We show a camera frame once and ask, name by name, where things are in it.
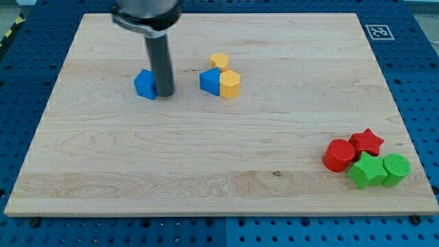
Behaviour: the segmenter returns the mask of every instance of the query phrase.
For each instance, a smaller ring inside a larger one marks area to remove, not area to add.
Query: blue cube
[[[157,97],[156,82],[152,71],[142,70],[134,79],[134,86],[138,96],[148,99],[155,99]]]
[[[220,95],[220,68],[209,69],[200,74],[200,88],[213,95]]]

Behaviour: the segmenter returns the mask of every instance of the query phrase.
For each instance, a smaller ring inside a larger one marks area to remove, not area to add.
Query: wooden board
[[[151,101],[132,88],[149,67],[141,35],[84,16],[7,215],[438,212],[354,14],[185,14],[169,39],[176,94]],[[237,99],[199,89],[215,52],[241,74]],[[332,139],[366,128],[410,160],[398,187],[360,191],[324,168]]]

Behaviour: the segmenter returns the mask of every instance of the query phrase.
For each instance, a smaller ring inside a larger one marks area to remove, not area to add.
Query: red cylinder
[[[323,164],[332,172],[343,172],[354,159],[355,148],[348,141],[332,141],[323,155]]]

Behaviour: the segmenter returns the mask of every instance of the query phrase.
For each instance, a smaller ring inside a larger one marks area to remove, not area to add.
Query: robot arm
[[[180,0],[117,0],[112,7],[114,23],[144,35],[157,94],[162,97],[174,93],[166,33],[180,14]]]

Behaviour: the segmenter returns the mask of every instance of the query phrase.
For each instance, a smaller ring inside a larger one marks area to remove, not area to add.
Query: green star block
[[[383,159],[362,152],[359,160],[349,170],[348,177],[357,183],[359,189],[378,186],[387,178],[387,172],[383,168]]]
[[[397,186],[412,171],[410,162],[400,154],[384,157],[383,166],[388,177],[381,184],[387,187]]]

